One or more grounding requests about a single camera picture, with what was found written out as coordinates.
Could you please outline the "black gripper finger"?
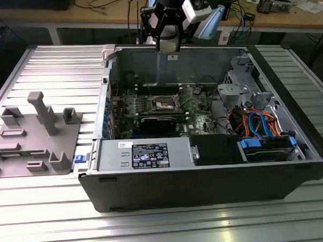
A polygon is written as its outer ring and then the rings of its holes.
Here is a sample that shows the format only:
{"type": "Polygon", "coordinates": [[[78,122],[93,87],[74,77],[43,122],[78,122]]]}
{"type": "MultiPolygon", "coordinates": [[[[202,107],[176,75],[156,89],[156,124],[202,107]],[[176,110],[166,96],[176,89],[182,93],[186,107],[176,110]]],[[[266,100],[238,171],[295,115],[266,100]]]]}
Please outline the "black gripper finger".
{"type": "Polygon", "coordinates": [[[159,21],[158,17],[156,17],[156,25],[152,27],[151,23],[149,22],[150,18],[155,14],[153,7],[142,7],[140,12],[141,22],[143,24],[145,33],[147,36],[156,39],[156,50],[160,50],[160,31],[159,31],[159,21]]]}
{"type": "Polygon", "coordinates": [[[189,34],[189,21],[187,18],[183,20],[183,22],[180,22],[177,25],[176,33],[177,33],[177,51],[180,51],[182,41],[187,39],[189,34]]]}

